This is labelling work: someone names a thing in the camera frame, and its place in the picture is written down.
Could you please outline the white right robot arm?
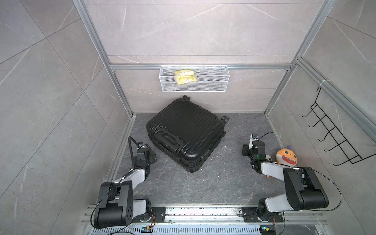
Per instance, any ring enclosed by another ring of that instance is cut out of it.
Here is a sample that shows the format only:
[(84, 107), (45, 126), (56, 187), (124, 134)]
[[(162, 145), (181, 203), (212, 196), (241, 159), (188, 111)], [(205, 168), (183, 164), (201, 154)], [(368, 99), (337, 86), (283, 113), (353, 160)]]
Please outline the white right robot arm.
[(319, 171), (311, 167), (297, 167), (296, 154), (291, 147), (283, 148), (272, 158), (265, 152), (265, 143), (258, 134), (251, 134), (244, 144), (242, 155), (249, 157), (252, 169), (259, 174), (283, 181), (285, 193), (259, 200), (258, 220), (267, 222), (283, 212), (328, 212), (329, 198), (317, 177)]

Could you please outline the aluminium frame profiles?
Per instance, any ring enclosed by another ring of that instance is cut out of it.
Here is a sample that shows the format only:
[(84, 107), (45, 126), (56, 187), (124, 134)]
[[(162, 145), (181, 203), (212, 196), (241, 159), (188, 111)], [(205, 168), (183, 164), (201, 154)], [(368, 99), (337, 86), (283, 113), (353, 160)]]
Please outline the aluminium frame profiles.
[[(113, 82), (117, 93), (128, 113), (131, 113), (131, 108), (126, 96), (120, 87), (120, 82), (115, 77), (116, 70), (158, 70), (160, 67), (165, 66), (165, 63), (127, 63), (127, 64), (111, 64), (109, 58), (104, 50), (99, 35), (95, 29), (93, 21), (88, 13), (86, 5), (83, 1), (74, 1), (84, 26), (86, 27), (89, 36), (94, 43), (95, 49), (99, 53), (99, 57), (102, 60), (104, 67), (110, 79)], [(325, 21), (325, 18), (329, 15), (329, 12), (335, 5), (335, 1), (324, 1), (319, 9), (316, 17), (313, 20), (308, 33), (304, 37), (301, 45), (298, 48), (294, 58), (290, 63), (225, 63), (228, 69), (231, 70), (284, 70), (285, 74), (279, 83), (276, 91), (274, 92), (271, 100), (264, 110), (264, 114), (268, 116), (275, 106), (277, 100), (286, 87), (288, 80), (291, 78), (293, 72), (297, 67), (301, 67), (318, 85), (322, 88), (331, 99), (333, 99), (346, 113), (352, 118), (352, 120), (372, 139), (376, 139), (376, 123), (361, 109), (355, 105), (339, 88), (337, 88), (332, 82), (328, 81), (321, 72), (314, 68), (305, 58), (308, 47), (313, 42), (314, 37), (319, 31), (319, 28)]]

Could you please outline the orange monster plush toy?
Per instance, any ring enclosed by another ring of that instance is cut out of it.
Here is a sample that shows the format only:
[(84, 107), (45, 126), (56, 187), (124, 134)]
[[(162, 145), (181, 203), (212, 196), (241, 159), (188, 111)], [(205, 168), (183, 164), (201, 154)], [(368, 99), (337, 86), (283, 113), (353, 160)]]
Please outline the orange monster plush toy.
[[(272, 157), (266, 154), (266, 160), (272, 160)], [(267, 177), (271, 176), (279, 180), (284, 180), (283, 169), (288, 167), (295, 167), (297, 164), (297, 157), (291, 150), (291, 147), (279, 150), (276, 153), (276, 161), (265, 162), (261, 165), (261, 170)]]

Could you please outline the black hard-shell suitcase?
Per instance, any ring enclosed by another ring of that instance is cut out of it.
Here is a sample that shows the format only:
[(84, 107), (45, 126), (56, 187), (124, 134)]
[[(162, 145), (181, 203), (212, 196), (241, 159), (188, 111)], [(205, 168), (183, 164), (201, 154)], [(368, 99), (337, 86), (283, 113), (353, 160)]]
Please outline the black hard-shell suitcase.
[(187, 172), (197, 172), (225, 136), (226, 116), (219, 117), (188, 96), (174, 100), (147, 124), (152, 143)]

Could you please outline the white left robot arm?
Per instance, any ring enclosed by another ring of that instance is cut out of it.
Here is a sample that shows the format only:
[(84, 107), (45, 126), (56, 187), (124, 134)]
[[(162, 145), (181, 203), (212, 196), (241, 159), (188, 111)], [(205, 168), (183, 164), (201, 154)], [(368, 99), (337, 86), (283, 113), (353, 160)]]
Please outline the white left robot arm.
[(132, 167), (116, 181), (102, 183), (90, 223), (95, 229), (128, 226), (135, 220), (151, 220), (155, 225), (156, 215), (149, 199), (134, 199), (133, 190), (150, 174), (150, 166), (157, 161), (148, 144), (128, 138)]

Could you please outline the metal base rail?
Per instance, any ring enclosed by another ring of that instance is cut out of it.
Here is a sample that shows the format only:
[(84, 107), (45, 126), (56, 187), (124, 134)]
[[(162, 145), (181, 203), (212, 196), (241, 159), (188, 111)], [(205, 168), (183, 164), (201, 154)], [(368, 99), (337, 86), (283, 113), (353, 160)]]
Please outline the metal base rail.
[(78, 235), (330, 235), (322, 213), (284, 212), (261, 222), (254, 205), (158, 205), (156, 218), (135, 220), (129, 226), (95, 229), (85, 211)]

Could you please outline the black wall hook rack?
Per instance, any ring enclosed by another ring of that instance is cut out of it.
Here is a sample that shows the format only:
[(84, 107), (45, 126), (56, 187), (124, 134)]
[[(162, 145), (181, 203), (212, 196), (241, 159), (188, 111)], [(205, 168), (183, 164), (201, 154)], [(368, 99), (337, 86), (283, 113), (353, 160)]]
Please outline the black wall hook rack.
[(367, 157), (362, 157), (360, 153), (355, 149), (355, 147), (350, 143), (350, 141), (345, 137), (343, 132), (337, 127), (337, 125), (332, 121), (324, 109), (318, 104), (318, 98), (321, 93), (322, 88), (318, 87), (316, 90), (316, 98), (313, 104), (310, 106), (309, 111), (306, 115), (301, 115), (302, 118), (307, 118), (309, 115), (314, 114), (317, 118), (315, 124), (309, 124), (309, 128), (316, 127), (318, 124), (321, 124), (325, 130), (326, 134), (322, 139), (318, 139), (319, 142), (324, 142), (328, 136), (334, 141), (335, 145), (329, 149), (324, 149), (324, 152), (331, 152), (336, 148), (339, 148), (340, 151), (345, 156), (345, 160), (338, 164), (333, 164), (333, 166), (341, 166), (346, 163), (356, 164), (372, 157), (375, 157), (376, 154), (371, 154)]

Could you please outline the yellow packet in basket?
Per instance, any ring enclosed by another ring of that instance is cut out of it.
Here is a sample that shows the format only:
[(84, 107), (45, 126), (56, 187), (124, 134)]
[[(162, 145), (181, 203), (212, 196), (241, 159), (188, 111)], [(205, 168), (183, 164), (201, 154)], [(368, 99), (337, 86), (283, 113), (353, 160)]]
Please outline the yellow packet in basket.
[(174, 79), (178, 85), (196, 82), (196, 72), (190, 69), (177, 70), (174, 72)]

